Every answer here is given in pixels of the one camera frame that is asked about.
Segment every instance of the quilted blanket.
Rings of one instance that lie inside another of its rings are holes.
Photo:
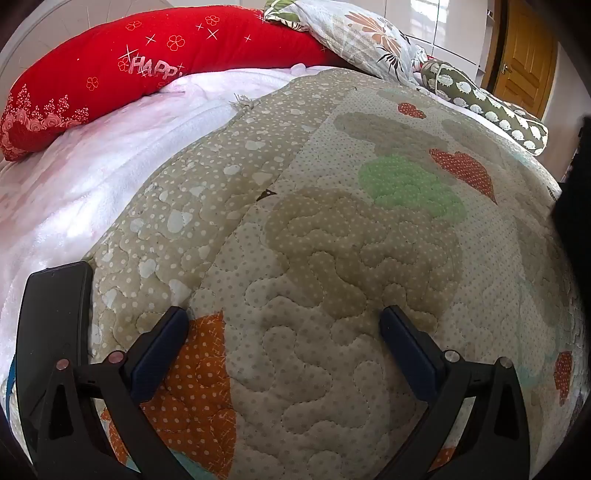
[[[471,119],[357,72],[243,104],[89,253],[93,359],[186,307],[189,338],[142,408],[195,478],[371,479],[425,409],[379,337],[397,304],[442,349],[513,360],[534,475],[586,389],[580,303],[548,220],[556,182]]]

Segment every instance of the white pillow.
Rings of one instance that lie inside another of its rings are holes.
[[[264,18],[309,31],[351,65],[382,80],[417,85],[413,60],[420,47],[378,14],[332,0],[268,0]]]

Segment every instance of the screw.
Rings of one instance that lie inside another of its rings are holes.
[[[445,352],[445,360],[451,363],[456,363],[460,359],[460,354],[455,350],[448,350]]]
[[[513,362],[511,361],[511,359],[505,356],[499,358],[499,363],[505,368],[511,368],[513,366]]]
[[[62,358],[61,360],[58,360],[56,363],[56,368],[58,370],[65,370],[66,368],[68,368],[68,365],[70,365],[70,362],[67,358]]]
[[[109,362],[112,364],[118,364],[123,360],[124,357],[125,354],[123,352],[116,350],[115,352],[111,352],[109,354]]]

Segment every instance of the green patch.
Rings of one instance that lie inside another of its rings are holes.
[[[466,217],[464,204],[449,186],[401,157],[392,155],[367,162],[359,170],[359,184],[376,205],[388,210],[425,209],[434,218],[452,223]]]
[[[288,22],[300,23],[300,17],[298,17],[296,14],[291,14],[289,12],[276,13],[274,14],[274,16],[282,18],[283,20],[287,20]]]
[[[268,0],[268,2],[265,4],[265,10],[267,10],[268,8],[273,8],[274,10],[279,11],[282,8],[289,7],[295,2],[296,0]]]

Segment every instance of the red pillow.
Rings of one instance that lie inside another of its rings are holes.
[[[310,34],[236,6],[170,8],[98,25],[58,46],[13,85],[0,120],[7,160],[150,95],[181,75],[237,68],[346,66]]]

